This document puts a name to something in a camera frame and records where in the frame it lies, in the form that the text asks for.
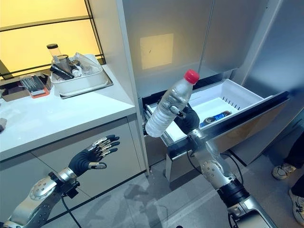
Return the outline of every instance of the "kitchen counter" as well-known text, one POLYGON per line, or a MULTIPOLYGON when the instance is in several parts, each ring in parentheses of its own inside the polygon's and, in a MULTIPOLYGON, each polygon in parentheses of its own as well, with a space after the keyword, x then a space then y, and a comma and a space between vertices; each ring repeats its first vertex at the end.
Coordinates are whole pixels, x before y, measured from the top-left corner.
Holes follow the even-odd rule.
POLYGON ((103 68, 113 86, 67 99, 52 87, 48 96, 3 101, 0 117, 7 124, 0 134, 0 161, 135 113, 109 67, 103 68))

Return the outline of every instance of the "white plastic tray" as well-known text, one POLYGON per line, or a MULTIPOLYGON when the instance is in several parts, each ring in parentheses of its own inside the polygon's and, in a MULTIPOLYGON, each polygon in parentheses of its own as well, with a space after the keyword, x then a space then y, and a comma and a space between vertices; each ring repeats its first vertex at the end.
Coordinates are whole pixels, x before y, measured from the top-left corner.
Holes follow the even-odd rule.
MULTIPOLYGON (((92 61, 98 63, 94 55, 85 55, 92 61)), ((107 85, 108 80, 103 70, 95 74, 86 75, 82 77, 75 77, 65 81, 57 81, 51 74, 51 82, 62 96, 71 96, 74 94, 82 93, 92 89, 97 89, 107 85)))
MULTIPOLYGON (((262 100, 263 98, 255 93, 252 93, 229 79, 225 79, 216 85, 207 86, 207 88, 193 91, 189 104, 198 114, 200 123, 207 117, 215 116, 223 111, 230 111, 232 113, 211 123, 216 124, 219 121, 224 121, 226 118, 237 114, 242 109, 250 107, 262 100)), ((150 104, 147 108, 151 113, 153 113, 156 109, 156 104, 150 104)), ((166 133, 174 142, 187 137, 175 122, 172 122, 169 125, 166 129, 166 133)))

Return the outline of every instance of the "person's foot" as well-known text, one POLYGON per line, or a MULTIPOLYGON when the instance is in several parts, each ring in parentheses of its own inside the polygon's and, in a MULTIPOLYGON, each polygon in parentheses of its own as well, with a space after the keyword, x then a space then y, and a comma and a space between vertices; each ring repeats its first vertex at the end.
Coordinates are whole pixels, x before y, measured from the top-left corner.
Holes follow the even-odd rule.
POLYGON ((293 213, 295 220, 304 227, 304 197, 294 195, 289 190, 289 196, 293 202, 293 213))
POLYGON ((274 169, 272 170, 272 175, 278 180, 283 180, 295 170, 295 166, 288 163, 283 163, 282 165, 274 167, 274 169))

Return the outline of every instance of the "gray floor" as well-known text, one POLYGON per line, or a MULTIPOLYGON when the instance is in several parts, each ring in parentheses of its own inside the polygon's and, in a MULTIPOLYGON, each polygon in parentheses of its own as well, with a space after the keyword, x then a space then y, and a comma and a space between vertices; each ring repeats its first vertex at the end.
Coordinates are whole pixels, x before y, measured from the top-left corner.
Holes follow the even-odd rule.
MULTIPOLYGON (((288 179, 278 181, 271 170, 282 162, 296 140, 296 134, 285 137, 249 166, 241 166, 246 189, 264 207, 280 228, 300 228, 292 215, 289 188, 303 175, 297 170, 288 179)), ((235 173, 235 165, 227 160, 235 173)), ((152 166, 150 176, 142 174, 105 195, 73 211, 83 228, 228 228, 224 203, 200 175, 183 183, 169 185, 163 175, 165 163, 152 166)), ((46 228, 76 228, 70 216, 64 215, 46 228)))

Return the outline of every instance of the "cabinet door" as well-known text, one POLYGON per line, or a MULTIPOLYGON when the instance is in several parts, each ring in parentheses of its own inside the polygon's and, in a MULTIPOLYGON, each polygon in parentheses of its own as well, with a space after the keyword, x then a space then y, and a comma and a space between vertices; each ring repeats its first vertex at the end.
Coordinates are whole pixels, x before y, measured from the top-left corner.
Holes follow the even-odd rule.
POLYGON ((243 64, 268 0, 215 0, 199 74, 201 78, 243 64))
POLYGON ((70 160, 94 141, 115 134, 120 136, 118 151, 106 156, 104 170, 88 170, 78 178, 80 189, 93 197, 139 173, 140 166, 126 118, 65 138, 33 152, 55 171, 68 166, 70 160))
POLYGON ((123 0, 139 97, 199 69, 212 0, 123 0))
MULTIPOLYGON (((40 179, 53 171, 31 153, 0 163, 0 221, 6 221, 14 209, 28 196, 30 189, 40 179)), ((73 199, 66 199, 69 207, 88 200, 79 192, 73 199)), ((50 218, 64 212, 59 202, 53 208, 50 218)))

